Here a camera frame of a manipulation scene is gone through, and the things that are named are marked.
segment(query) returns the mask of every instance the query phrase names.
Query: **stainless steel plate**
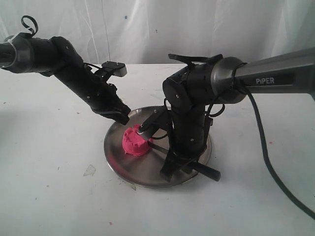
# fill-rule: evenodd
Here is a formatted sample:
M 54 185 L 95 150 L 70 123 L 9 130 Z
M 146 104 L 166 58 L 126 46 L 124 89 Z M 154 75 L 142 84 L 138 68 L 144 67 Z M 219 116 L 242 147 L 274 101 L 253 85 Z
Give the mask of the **stainless steel plate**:
M 152 149 L 143 156 L 132 156 L 125 154 L 122 146 L 125 130 L 133 127 L 135 124 L 142 124 L 156 108 L 156 106 L 144 107 L 130 112 L 130 121 L 126 126 L 115 122 L 106 134 L 104 151 L 110 168 L 124 180 L 145 187 L 170 187 L 188 181 L 196 176 L 198 172 L 192 171 L 188 175 L 183 171 L 178 171 L 173 175 L 172 180 L 167 182 L 159 175 L 159 171 L 166 158 L 165 154 Z M 159 130 L 155 136 L 162 136 L 163 134 L 165 134 L 165 131 Z M 210 136 L 208 136 L 207 142 L 207 149 L 199 158 L 199 162 L 205 165 L 210 158 L 212 149 Z M 165 149 L 169 149 L 168 138 L 154 140 L 154 143 Z

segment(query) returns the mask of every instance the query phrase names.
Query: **wrinkled white fabric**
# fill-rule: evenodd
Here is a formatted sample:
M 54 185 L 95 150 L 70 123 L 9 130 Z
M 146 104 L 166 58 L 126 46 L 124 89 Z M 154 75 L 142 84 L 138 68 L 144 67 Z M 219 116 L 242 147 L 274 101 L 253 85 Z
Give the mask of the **wrinkled white fabric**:
M 315 46 L 313 0 L 1 0 L 0 40 L 63 36 L 84 61 L 174 63 L 168 53 L 254 61 Z

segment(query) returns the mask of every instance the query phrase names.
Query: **round metal tray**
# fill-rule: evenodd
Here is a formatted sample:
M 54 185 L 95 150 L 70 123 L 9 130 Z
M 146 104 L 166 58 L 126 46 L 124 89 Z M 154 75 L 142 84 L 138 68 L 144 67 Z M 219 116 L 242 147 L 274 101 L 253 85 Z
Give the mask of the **round metal tray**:
M 129 114 L 130 121 L 125 126 L 117 122 L 113 123 L 104 140 L 105 156 L 110 168 L 130 183 L 152 188 L 175 186 L 193 178 L 198 172 L 193 170 L 188 175 L 179 170 L 173 175 L 171 181 L 167 182 L 159 174 L 166 158 L 164 153 L 151 149 L 143 156 L 132 156 L 125 154 L 122 146 L 125 130 L 133 127 L 135 124 L 142 124 L 156 108 L 156 106 L 152 106 L 131 111 Z M 165 134 L 165 131 L 158 130 L 155 136 L 162 136 L 163 134 Z M 154 143 L 165 149 L 169 149 L 167 137 L 162 140 L 154 140 Z M 211 155 L 211 149 L 211 138 L 208 136 L 207 149 L 200 156 L 200 163 L 207 164 Z

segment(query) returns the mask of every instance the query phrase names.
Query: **pink play dough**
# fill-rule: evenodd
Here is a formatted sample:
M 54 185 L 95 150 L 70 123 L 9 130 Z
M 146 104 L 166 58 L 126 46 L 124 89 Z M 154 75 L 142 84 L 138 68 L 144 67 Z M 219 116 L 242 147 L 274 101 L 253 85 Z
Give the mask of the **pink play dough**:
M 133 128 L 128 128 L 124 132 L 123 149 L 125 150 L 125 153 L 134 156 L 142 156 L 151 149 L 148 142 L 137 134 L 139 127 L 139 124 L 135 124 Z

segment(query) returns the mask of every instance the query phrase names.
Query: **white tabletop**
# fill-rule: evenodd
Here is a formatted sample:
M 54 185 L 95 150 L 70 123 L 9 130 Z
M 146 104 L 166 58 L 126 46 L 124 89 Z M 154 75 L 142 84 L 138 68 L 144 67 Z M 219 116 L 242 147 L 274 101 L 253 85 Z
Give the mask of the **white tabletop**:
M 128 65 L 112 77 L 132 109 L 162 105 L 174 64 Z M 257 94 L 269 154 L 288 188 L 315 209 L 315 102 L 306 94 Z M 262 158 L 249 100 L 227 105 L 211 128 L 209 166 L 183 185 L 150 189 L 122 181 L 106 163 L 112 120 L 55 77 L 0 71 L 1 236 L 313 236 L 315 221 L 278 188 Z M 84 176 L 92 165 L 96 171 Z

